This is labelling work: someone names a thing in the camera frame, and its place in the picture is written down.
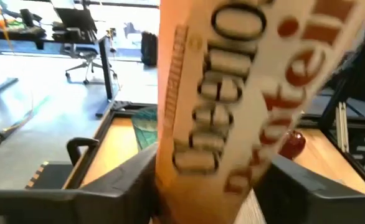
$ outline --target office chair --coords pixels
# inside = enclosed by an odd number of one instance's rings
[[[70,81],[69,71],[76,70],[78,68],[87,68],[85,72],[85,79],[83,81],[84,85],[87,85],[90,83],[89,80],[87,79],[88,69],[91,68],[91,72],[94,73],[94,67],[102,68],[102,65],[94,62],[94,59],[97,57],[98,52],[96,49],[92,47],[77,47],[76,44],[70,44],[70,45],[63,44],[61,48],[61,54],[68,55],[72,58],[79,58],[85,60],[81,65],[75,66],[65,71],[65,76],[68,81]],[[113,73],[113,78],[117,79],[118,76],[115,73],[115,71],[111,69],[111,72]]]

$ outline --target metal bar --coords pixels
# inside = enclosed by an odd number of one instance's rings
[[[348,77],[349,74],[344,75],[343,80],[336,88],[336,91],[331,97],[328,105],[326,105],[326,108],[318,123],[318,126],[321,130],[329,130],[333,127],[333,121],[336,118],[335,112],[339,102],[346,102],[346,100],[349,98],[348,91],[350,89],[350,83],[348,82]]]
[[[87,0],[82,0],[83,9],[87,10]]]
[[[357,108],[355,108],[353,105],[349,104],[348,102],[346,102],[346,106],[348,108],[350,108],[352,111],[354,111],[358,116],[365,117],[365,115],[363,113],[361,113],[359,110],[357,110]]]
[[[102,62],[102,70],[103,70],[103,79],[105,81],[105,89],[107,91],[107,99],[111,100],[113,98],[113,89],[112,89],[112,77],[110,75],[110,66],[108,61],[108,44],[107,38],[103,38],[99,42],[100,46],[100,54],[101,54],[101,62]]]
[[[349,152],[349,135],[347,127],[346,104],[339,103],[336,108],[336,137],[339,148],[348,153]]]
[[[108,109],[110,103],[113,101],[113,85],[112,85],[112,76],[110,73],[110,64],[108,61],[108,38],[102,38],[99,41],[100,46],[100,55],[101,55],[101,63],[102,63],[102,70],[103,70],[103,79],[105,82],[105,89],[107,91],[107,98],[105,101],[101,104],[98,111],[95,113],[95,116],[98,118],[101,118],[105,111]]]

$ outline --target desk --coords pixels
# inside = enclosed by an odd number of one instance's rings
[[[365,181],[319,130],[300,131],[307,143],[305,150],[295,159],[297,164],[365,194]],[[101,141],[101,145],[96,151],[85,153],[80,158],[64,188],[83,187],[138,152],[131,120],[116,118],[113,112],[104,117],[95,138]],[[253,191],[243,204],[235,223],[265,223]]]
[[[45,36],[40,38],[29,38],[29,37],[18,37],[18,36],[10,36],[11,40],[20,40],[20,41],[31,41],[35,42],[36,46],[38,48],[43,48],[44,43],[46,42],[55,42],[55,43],[67,43],[67,44],[99,44],[100,47],[100,56],[101,56],[101,63],[102,63],[102,69],[103,69],[103,78],[105,81],[105,89],[107,91],[107,97],[104,99],[104,102],[100,105],[98,111],[96,112],[97,117],[102,117],[105,110],[108,108],[108,105],[110,104],[111,100],[113,99],[113,85],[112,85],[112,76],[110,73],[110,65],[108,61],[108,49],[109,49],[109,41],[108,36],[105,31],[101,33],[100,35],[97,35],[97,40],[94,42],[89,42],[85,40],[80,41],[61,41],[61,40],[54,40],[52,38],[52,34],[54,31],[52,31],[52,26],[42,26],[43,29],[45,29]],[[5,39],[4,34],[0,32],[0,39]]]

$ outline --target green object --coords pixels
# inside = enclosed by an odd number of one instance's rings
[[[11,21],[11,22],[7,22],[8,24],[8,28],[10,28],[11,30],[23,30],[25,29],[25,24],[23,22],[18,22],[18,21]]]
[[[144,108],[131,117],[140,150],[158,141],[158,108]]]

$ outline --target standing desk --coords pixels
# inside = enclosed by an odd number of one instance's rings
[[[114,97],[114,89],[112,85],[112,76],[110,73],[110,64],[108,60],[108,51],[109,51],[109,41],[108,41],[108,35],[107,33],[103,31],[99,31],[97,35],[97,40],[94,42],[79,40],[79,41],[62,41],[62,40],[54,40],[52,38],[52,34],[54,31],[52,30],[52,26],[42,26],[43,29],[45,29],[45,36],[40,38],[33,38],[33,37],[21,37],[17,35],[10,35],[10,40],[19,40],[19,41],[31,41],[36,43],[36,47],[38,49],[44,48],[44,43],[52,42],[52,43],[61,43],[61,44],[98,44],[100,47],[100,56],[101,56],[101,63],[102,63],[102,69],[103,69],[103,78],[105,81],[105,89],[107,91],[106,98],[104,99],[103,103],[100,105],[98,111],[96,112],[97,117],[103,116],[105,110],[108,108],[108,105],[110,104],[111,100]],[[0,40],[4,40],[4,34],[0,32]],[[12,83],[17,82],[17,79],[12,79],[6,84],[3,84],[0,86],[0,90],[7,88]]]

